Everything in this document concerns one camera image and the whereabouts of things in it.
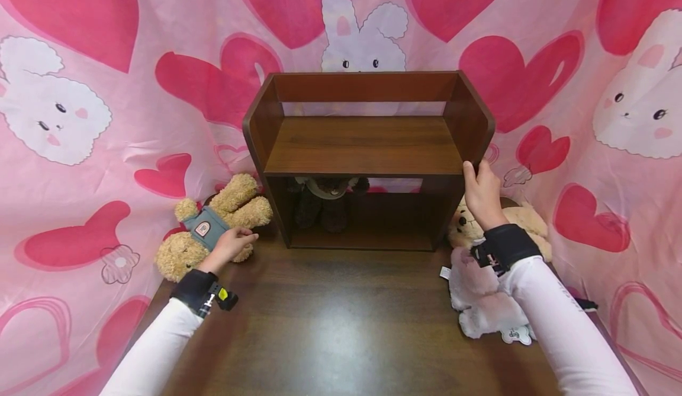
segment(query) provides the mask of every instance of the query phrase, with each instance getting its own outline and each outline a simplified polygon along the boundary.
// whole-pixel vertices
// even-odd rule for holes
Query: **dark plush toy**
[[[289,179],[289,191],[301,193],[294,213],[296,225],[301,229],[307,229],[315,224],[319,215],[325,230],[331,233],[341,233],[348,224],[343,195],[349,187],[354,194],[364,195],[369,190],[369,181],[367,177],[354,179],[295,177],[295,179]]]

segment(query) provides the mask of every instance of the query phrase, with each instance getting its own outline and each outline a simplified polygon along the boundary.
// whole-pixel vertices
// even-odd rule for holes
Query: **plush toy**
[[[504,216],[526,230],[538,244],[546,262],[552,260],[552,247],[547,241],[547,225],[529,204],[503,208]],[[518,328],[528,324],[519,303],[503,292],[491,266],[479,267],[471,257],[471,247],[483,242],[483,230],[474,220],[464,199],[450,224],[448,239],[454,247],[449,287],[452,307],[461,311],[459,325],[470,338],[482,334]]]
[[[268,224],[272,208],[264,197],[255,197],[256,187],[256,180],[242,173],[233,176],[201,211],[192,199],[181,200],[175,206],[175,217],[188,231],[170,235],[159,247],[154,261],[163,277],[178,282],[209,255],[220,235],[231,227],[252,229]],[[253,246],[248,244],[232,261],[242,262],[252,252]]]
[[[317,216],[320,215],[320,222],[325,230],[329,233],[341,233],[348,223],[343,196],[349,187],[356,195],[363,195],[369,190],[369,181],[366,177],[353,179],[295,177],[289,179],[288,190],[301,193],[294,213],[296,225],[301,229],[307,229],[315,224]]]

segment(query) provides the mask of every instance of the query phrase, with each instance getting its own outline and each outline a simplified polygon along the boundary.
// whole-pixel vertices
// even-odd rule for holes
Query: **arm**
[[[637,395],[609,344],[542,260],[532,239],[504,217],[500,181],[482,161],[465,162],[467,206],[510,271],[501,287],[521,306],[566,395]]]
[[[220,269],[256,239],[257,234],[243,227],[226,231],[196,270],[180,280],[176,290],[182,288],[184,294],[194,291],[198,297],[203,296]],[[160,394],[189,338],[202,322],[187,305],[171,298],[118,365],[100,396]]]

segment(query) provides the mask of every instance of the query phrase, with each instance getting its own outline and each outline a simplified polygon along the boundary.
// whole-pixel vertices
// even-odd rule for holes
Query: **fabric tag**
[[[533,342],[530,339],[530,332],[526,326],[519,326],[519,328],[512,328],[500,331],[502,333],[502,341],[511,344],[513,342],[520,342],[524,346],[530,346]]]
[[[445,278],[446,281],[450,280],[450,269],[443,266],[440,268],[440,277]]]

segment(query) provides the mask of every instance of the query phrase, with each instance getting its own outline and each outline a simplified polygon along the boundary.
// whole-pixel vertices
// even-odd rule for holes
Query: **white sleeve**
[[[638,394],[595,324],[542,257],[516,262],[501,282],[528,317],[565,395]]]
[[[118,365],[100,396],[159,395],[202,322],[183,302],[171,298]]]

